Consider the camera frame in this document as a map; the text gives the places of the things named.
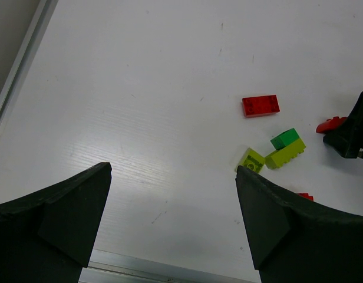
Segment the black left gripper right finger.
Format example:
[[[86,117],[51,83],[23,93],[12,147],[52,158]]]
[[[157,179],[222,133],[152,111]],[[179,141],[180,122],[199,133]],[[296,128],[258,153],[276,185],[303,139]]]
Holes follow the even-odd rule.
[[[363,216],[308,200],[242,166],[236,187],[262,282],[363,282]]]

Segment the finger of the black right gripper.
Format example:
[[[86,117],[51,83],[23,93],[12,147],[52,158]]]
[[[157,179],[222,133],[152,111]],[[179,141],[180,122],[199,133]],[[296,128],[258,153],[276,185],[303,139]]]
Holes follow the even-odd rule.
[[[363,91],[346,120],[323,137],[345,159],[363,159]]]

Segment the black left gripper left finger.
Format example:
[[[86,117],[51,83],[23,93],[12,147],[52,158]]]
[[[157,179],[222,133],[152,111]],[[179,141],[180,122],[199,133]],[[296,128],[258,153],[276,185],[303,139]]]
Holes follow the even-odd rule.
[[[93,251],[111,170],[101,162],[0,204],[0,282],[78,282]]]

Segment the red curved lego brick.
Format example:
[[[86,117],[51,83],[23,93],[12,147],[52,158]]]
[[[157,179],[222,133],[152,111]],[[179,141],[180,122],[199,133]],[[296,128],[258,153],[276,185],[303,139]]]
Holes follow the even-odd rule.
[[[347,119],[347,117],[339,117],[339,116],[335,116],[331,119],[327,119],[325,122],[323,122],[317,126],[316,132],[325,134],[332,130],[335,130],[339,126],[341,126],[346,119]]]

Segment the red long lego brick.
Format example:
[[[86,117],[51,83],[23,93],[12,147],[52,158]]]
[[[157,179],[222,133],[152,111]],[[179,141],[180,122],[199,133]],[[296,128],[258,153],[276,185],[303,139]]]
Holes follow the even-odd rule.
[[[308,199],[308,200],[311,200],[311,201],[314,201],[314,197],[308,193],[298,193],[299,196],[302,196],[303,198],[305,199]]]

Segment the small green lego brick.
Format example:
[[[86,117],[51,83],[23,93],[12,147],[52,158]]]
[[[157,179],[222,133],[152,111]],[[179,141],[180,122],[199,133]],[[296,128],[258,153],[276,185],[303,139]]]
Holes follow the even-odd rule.
[[[299,134],[296,132],[294,128],[291,128],[277,135],[270,142],[272,143],[272,145],[276,150],[280,150],[290,145],[297,139],[299,139]]]

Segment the lime long lego brick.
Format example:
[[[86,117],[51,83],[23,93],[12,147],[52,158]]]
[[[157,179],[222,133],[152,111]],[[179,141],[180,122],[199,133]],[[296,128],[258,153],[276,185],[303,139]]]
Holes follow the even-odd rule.
[[[278,169],[284,164],[289,163],[297,155],[304,152],[306,148],[302,139],[297,139],[288,146],[275,150],[265,157],[265,165],[268,169]]]

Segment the lime square lego brick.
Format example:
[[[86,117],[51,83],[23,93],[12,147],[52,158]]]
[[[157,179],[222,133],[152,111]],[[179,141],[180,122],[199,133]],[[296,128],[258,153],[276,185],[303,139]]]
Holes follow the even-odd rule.
[[[265,158],[252,148],[248,148],[238,162],[235,171],[239,166],[247,167],[255,173],[260,173],[265,165]]]

